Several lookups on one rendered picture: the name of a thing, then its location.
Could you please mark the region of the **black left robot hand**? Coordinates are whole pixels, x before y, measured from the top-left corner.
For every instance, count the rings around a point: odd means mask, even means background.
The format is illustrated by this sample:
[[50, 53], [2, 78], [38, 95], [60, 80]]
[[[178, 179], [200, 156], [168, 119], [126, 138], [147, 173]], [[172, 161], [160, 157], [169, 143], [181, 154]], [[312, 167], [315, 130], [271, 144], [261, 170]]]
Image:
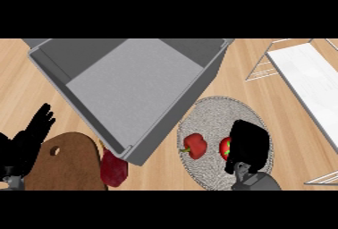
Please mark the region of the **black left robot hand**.
[[13, 139], [0, 132], [0, 179], [23, 177], [30, 172], [44, 138], [55, 121], [50, 105], [39, 107], [27, 127]]

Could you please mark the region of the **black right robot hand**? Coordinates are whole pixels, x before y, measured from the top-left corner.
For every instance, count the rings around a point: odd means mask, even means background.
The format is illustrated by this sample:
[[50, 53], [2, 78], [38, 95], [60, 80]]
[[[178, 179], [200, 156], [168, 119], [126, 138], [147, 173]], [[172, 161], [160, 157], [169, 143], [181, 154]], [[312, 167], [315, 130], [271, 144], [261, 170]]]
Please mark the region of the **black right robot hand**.
[[230, 131], [230, 154], [224, 171], [233, 174], [234, 164], [249, 165], [247, 173], [255, 174], [268, 159], [268, 132], [255, 124], [235, 120]]

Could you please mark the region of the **red tomato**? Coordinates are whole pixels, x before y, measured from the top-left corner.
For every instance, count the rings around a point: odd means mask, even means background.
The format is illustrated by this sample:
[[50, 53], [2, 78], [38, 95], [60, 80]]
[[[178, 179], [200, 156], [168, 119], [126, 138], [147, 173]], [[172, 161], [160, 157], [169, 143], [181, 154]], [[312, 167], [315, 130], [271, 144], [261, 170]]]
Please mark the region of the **red tomato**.
[[218, 153], [221, 155], [221, 158], [227, 161], [228, 154], [230, 154], [230, 143], [231, 143], [231, 137], [225, 137], [218, 144]]

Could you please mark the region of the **round grey woven placemat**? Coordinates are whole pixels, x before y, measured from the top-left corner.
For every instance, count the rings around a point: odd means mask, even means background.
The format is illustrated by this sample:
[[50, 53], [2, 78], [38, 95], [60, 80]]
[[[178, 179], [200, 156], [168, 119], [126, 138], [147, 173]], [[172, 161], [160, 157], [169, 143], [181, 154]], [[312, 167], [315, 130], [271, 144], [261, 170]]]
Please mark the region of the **round grey woven placemat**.
[[199, 133], [206, 142], [206, 153], [199, 159], [191, 159], [187, 152], [178, 154], [187, 174], [209, 191], [228, 191], [235, 182], [234, 175], [224, 172], [225, 160], [218, 152], [218, 144], [230, 135], [231, 124], [238, 119], [266, 129], [256, 112], [243, 102], [213, 96], [194, 102], [191, 112], [179, 120], [176, 148], [182, 148], [182, 139], [193, 133]]

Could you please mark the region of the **red bell pepper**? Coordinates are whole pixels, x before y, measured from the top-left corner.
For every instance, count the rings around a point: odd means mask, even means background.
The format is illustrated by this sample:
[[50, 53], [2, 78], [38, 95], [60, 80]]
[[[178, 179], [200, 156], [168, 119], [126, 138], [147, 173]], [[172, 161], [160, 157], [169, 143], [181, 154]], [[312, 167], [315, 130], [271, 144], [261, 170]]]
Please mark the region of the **red bell pepper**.
[[187, 152], [191, 159], [197, 159], [206, 153], [206, 141], [199, 133], [190, 134], [182, 139], [181, 152]]

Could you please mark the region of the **brown wooden cutting board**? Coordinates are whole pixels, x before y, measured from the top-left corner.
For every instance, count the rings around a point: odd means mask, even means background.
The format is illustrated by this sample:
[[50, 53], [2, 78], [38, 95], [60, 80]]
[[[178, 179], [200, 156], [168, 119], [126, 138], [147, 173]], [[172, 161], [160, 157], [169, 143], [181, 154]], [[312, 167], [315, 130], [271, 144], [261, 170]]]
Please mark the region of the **brown wooden cutting board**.
[[27, 191], [106, 191], [98, 151], [86, 135], [66, 132], [44, 142], [23, 182]]

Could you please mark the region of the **dark red vegetable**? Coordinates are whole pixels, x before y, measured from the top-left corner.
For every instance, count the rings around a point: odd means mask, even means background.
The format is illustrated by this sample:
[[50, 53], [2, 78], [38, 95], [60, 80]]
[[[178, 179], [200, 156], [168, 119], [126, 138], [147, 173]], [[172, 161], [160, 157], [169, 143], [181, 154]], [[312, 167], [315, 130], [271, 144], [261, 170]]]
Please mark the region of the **dark red vegetable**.
[[128, 163], [113, 156], [110, 151], [103, 149], [100, 163], [100, 179], [110, 187], [119, 187], [128, 177]]

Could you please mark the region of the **large grey open drawer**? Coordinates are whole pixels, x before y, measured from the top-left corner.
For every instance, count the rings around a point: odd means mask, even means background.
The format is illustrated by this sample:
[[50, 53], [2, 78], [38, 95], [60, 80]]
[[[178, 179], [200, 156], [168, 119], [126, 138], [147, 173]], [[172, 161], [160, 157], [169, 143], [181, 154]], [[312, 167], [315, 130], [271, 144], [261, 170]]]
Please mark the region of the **large grey open drawer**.
[[27, 57], [101, 139], [134, 165], [213, 80], [230, 38], [26, 38]]

